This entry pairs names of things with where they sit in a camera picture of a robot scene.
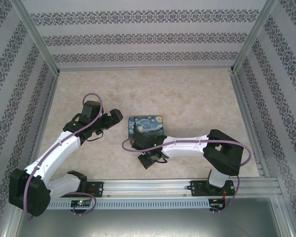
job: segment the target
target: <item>beige marble floor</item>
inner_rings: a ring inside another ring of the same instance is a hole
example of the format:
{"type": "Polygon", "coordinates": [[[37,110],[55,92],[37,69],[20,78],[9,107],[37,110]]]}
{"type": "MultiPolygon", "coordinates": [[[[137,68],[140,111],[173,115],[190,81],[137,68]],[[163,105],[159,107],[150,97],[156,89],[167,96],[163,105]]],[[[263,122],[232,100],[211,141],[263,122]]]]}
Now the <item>beige marble floor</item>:
{"type": "MultiPolygon", "coordinates": [[[[117,108],[124,119],[106,130],[102,139],[85,142],[59,167],[53,178],[70,170],[89,179],[162,179],[207,177],[211,165],[200,157],[175,157],[145,170],[138,154],[121,148],[127,138],[128,118],[161,115],[165,135],[196,137],[219,129],[249,145],[227,69],[61,72],[49,114],[42,154],[63,126],[82,110],[86,93],[99,94],[105,112],[117,108]]],[[[240,176],[258,176],[254,159],[240,176]]]]}

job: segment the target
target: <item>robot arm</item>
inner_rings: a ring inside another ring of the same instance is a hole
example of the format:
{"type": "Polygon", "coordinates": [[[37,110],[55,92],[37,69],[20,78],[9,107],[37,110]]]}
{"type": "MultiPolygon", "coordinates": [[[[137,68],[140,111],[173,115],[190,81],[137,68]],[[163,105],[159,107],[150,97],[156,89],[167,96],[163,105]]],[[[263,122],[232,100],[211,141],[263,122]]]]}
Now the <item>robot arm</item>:
{"type": "MultiPolygon", "coordinates": [[[[63,128],[54,144],[36,161],[27,166],[24,170],[15,169],[10,175],[9,182],[9,202],[18,208],[23,209],[23,197],[26,182],[30,174],[37,167],[41,159],[50,151],[55,144],[70,136],[72,133],[85,127],[100,112],[100,103],[87,101],[83,105],[81,114],[77,114],[63,128]]],[[[34,216],[41,215],[48,207],[50,201],[71,192],[85,192],[87,177],[76,171],[70,171],[64,177],[50,181],[52,175],[64,160],[76,149],[78,149],[95,132],[97,135],[103,133],[104,129],[109,129],[123,119],[123,115],[117,109],[103,114],[87,129],[70,137],[65,142],[56,147],[42,162],[29,182],[27,210],[34,216]]]]}
{"type": "Polygon", "coordinates": [[[208,186],[222,188],[229,176],[239,174],[243,147],[229,143],[216,143],[215,140],[238,143],[223,132],[212,129],[208,135],[192,138],[158,136],[148,139],[141,133],[136,133],[132,147],[136,150],[149,150],[149,148],[159,146],[138,157],[145,169],[159,162],[160,159],[165,160],[176,156],[204,157],[214,167],[209,174],[208,186]]]}

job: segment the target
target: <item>starry night picture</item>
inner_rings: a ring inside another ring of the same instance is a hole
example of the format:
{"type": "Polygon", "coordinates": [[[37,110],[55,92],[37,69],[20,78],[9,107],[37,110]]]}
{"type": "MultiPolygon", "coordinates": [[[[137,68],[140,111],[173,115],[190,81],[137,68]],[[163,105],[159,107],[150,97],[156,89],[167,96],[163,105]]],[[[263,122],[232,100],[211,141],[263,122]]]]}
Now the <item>starry night picture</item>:
{"type": "Polygon", "coordinates": [[[163,135],[163,123],[161,116],[138,116],[128,120],[128,138],[133,138],[134,130],[146,136],[163,135]]]}

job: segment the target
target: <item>patterned wallpaper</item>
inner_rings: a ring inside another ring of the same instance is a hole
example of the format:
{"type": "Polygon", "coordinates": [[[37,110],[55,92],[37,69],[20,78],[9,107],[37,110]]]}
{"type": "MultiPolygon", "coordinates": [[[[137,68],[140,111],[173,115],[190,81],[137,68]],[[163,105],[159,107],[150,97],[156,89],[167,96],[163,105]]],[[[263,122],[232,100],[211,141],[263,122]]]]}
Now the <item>patterned wallpaper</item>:
{"type": "Polygon", "coordinates": [[[238,76],[296,229],[296,0],[280,0],[238,76]]]}
{"type": "Polygon", "coordinates": [[[9,175],[26,167],[53,82],[52,72],[9,0],[0,0],[0,222],[9,175]]]}
{"type": "Polygon", "coordinates": [[[265,0],[25,0],[60,69],[232,66],[265,0]]]}

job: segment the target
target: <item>wall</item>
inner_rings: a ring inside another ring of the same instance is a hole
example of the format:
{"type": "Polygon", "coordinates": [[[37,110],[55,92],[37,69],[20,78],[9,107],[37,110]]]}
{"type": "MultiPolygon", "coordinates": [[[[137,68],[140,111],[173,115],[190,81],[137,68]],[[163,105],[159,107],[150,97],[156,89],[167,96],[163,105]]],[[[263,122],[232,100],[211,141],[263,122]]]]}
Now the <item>wall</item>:
{"type": "Polygon", "coordinates": [[[296,229],[296,0],[279,0],[238,72],[296,229]]]}
{"type": "Polygon", "coordinates": [[[0,222],[8,180],[25,168],[53,82],[53,74],[8,0],[0,0],[0,222]]]}
{"type": "Polygon", "coordinates": [[[25,0],[60,69],[232,66],[265,0],[25,0]]]}

